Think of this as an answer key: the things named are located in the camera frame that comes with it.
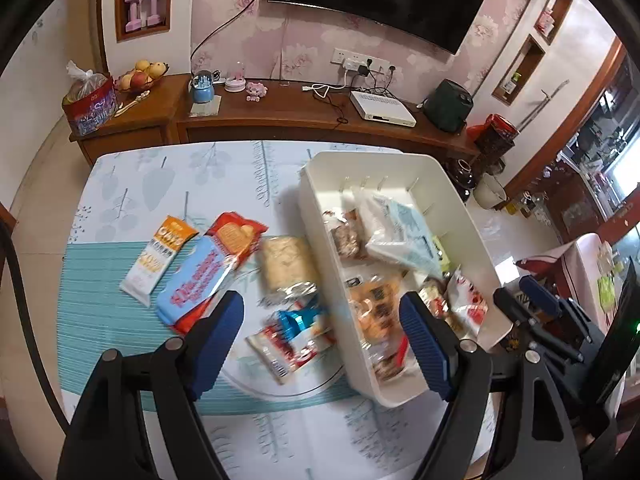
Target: bottle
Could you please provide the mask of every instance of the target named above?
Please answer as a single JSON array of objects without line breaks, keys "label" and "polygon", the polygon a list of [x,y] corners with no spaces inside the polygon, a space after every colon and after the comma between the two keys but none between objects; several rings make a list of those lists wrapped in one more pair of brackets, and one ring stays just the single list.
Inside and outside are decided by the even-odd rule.
[{"label": "bottle", "polygon": [[511,94],[516,89],[516,86],[518,85],[518,81],[520,80],[521,77],[522,76],[520,75],[520,72],[515,72],[511,76],[511,79],[508,80],[504,85],[502,85],[504,92],[506,94]]}]

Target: pink wallpaper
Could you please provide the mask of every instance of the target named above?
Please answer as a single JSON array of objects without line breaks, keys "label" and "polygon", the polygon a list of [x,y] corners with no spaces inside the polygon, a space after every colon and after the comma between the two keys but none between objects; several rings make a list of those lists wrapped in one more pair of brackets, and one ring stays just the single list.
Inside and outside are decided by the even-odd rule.
[{"label": "pink wallpaper", "polygon": [[[196,47],[251,0],[193,0],[191,43]],[[509,39],[528,0],[485,0],[456,56],[427,41],[365,18],[332,10],[256,0],[235,22],[215,34],[193,58],[192,69],[223,75],[242,60],[246,76],[342,83],[330,63],[334,48],[389,60],[398,69],[389,89],[420,102],[448,78],[474,92]],[[378,83],[385,76],[378,76]],[[372,86],[372,78],[356,84]]]}]

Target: tiled floor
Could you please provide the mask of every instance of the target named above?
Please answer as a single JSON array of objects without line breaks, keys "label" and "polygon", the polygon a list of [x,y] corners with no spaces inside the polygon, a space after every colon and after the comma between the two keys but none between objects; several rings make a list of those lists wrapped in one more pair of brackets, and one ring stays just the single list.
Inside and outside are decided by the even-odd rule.
[{"label": "tiled floor", "polygon": [[[14,231],[34,333],[49,379],[60,394],[56,359],[56,312],[62,258],[71,222],[90,168],[59,121],[39,153],[12,211]],[[494,265],[539,254],[558,245],[551,228],[534,218],[468,209]],[[56,475],[63,433],[44,399],[20,330],[13,291],[4,270],[0,288],[0,378],[14,433],[23,454],[43,479]]]}]

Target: white wall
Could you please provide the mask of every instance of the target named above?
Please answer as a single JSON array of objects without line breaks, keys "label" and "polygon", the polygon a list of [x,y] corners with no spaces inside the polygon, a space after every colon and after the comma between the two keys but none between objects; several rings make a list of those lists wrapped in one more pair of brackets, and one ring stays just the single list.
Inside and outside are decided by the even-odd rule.
[{"label": "white wall", "polygon": [[170,29],[118,43],[113,0],[102,0],[102,33],[107,65],[113,78],[131,70],[139,59],[164,61],[169,74],[191,72],[191,3],[171,0]]},{"label": "white wall", "polygon": [[94,68],[90,0],[55,0],[0,76],[0,203],[10,208],[42,142],[63,115],[66,64]]},{"label": "white wall", "polygon": [[[517,124],[565,79],[570,83],[546,106],[540,115],[515,139],[515,147],[505,155],[506,168],[498,176],[506,185],[553,135],[579,101],[600,69],[615,34],[600,13],[587,0],[574,0],[551,46],[534,30],[547,0],[531,0],[518,27],[474,97],[468,124],[484,123],[488,114],[497,113]],[[508,106],[492,92],[504,77],[522,45],[531,34],[546,53],[526,86]]]}]

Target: white cable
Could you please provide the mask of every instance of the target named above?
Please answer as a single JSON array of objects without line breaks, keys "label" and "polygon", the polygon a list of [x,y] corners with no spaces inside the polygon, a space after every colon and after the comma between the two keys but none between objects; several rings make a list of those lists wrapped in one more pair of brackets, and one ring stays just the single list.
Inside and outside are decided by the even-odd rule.
[{"label": "white cable", "polygon": [[[326,95],[329,93],[329,90],[342,90],[343,88],[346,88],[347,86],[347,70],[344,71],[344,82],[342,83],[342,86],[331,86],[331,85],[324,85],[324,84],[320,84],[320,83],[315,83],[311,86],[303,86],[302,90],[306,91],[306,90],[313,90],[314,93],[321,99],[324,99],[326,97]],[[318,90],[324,88],[324,94],[321,94]]]}]

